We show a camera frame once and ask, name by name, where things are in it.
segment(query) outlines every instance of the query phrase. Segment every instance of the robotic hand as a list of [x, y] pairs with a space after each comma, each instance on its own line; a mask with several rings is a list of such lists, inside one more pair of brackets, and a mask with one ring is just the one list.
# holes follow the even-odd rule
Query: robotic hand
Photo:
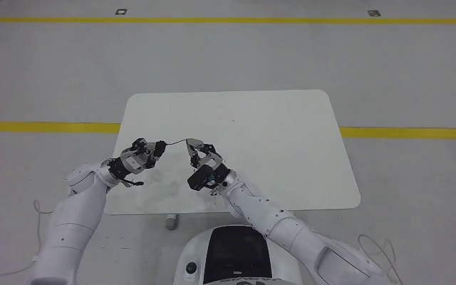
[[120, 157], [85, 164], [72, 171], [65, 181], [68, 198], [58, 203], [49, 221], [48, 236], [29, 284], [73, 285], [88, 241], [97, 228], [109, 190], [123, 183], [126, 187], [143, 185], [125, 179], [155, 166], [166, 142], [146, 142], [138, 138]]
[[[298, 259], [318, 285], [390, 285], [386, 273], [368, 256], [348, 244], [325, 237], [290, 212], [264, 197], [235, 171], [228, 169], [213, 145], [187, 139], [190, 164], [197, 171], [187, 180], [191, 189], [220, 194], [235, 217], [243, 217], [261, 233]], [[198, 152], [205, 154], [200, 158]]]

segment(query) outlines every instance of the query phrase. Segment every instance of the table leg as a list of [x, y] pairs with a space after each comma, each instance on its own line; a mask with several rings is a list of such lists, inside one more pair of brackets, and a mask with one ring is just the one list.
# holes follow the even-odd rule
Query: table leg
[[165, 226], [168, 230], [173, 231], [177, 228], [178, 221], [179, 221], [178, 214], [168, 214], [166, 216]]

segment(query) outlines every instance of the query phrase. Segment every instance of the robot forearm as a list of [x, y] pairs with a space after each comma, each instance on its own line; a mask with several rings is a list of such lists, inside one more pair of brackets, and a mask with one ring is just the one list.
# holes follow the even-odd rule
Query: robot forearm
[[31, 284], [76, 283], [79, 263], [101, 220], [108, 189], [94, 172], [85, 180], [92, 186], [76, 195], [73, 193], [54, 209]]
[[217, 190], [235, 217], [298, 259], [317, 284], [389, 285], [386, 274], [365, 254], [322, 236], [244, 182], [233, 170]]
[[31, 285], [73, 285], [84, 249], [100, 223], [108, 191], [122, 182], [141, 185], [126, 175], [153, 168], [165, 142], [137, 139], [120, 157], [96, 165], [83, 165], [67, 176], [68, 198], [58, 203], [48, 235], [29, 282]]

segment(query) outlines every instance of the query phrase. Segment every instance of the black cable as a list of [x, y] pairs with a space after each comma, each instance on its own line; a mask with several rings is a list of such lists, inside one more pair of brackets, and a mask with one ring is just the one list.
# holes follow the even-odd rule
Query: black cable
[[178, 140], [177, 142], [173, 142], [173, 143], [167, 143], [166, 145], [175, 145], [176, 143], [180, 143], [180, 142], [183, 142], [184, 140], [186, 140], [186, 138], [185, 138], [185, 139], [183, 139], [183, 140]]

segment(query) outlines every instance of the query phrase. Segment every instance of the camera lens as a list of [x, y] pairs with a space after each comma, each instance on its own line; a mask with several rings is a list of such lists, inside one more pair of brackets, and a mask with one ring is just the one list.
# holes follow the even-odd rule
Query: camera lens
[[194, 263], [193, 261], [187, 263], [187, 266], [185, 267], [185, 271], [188, 274], [194, 274], [197, 271], [197, 264]]

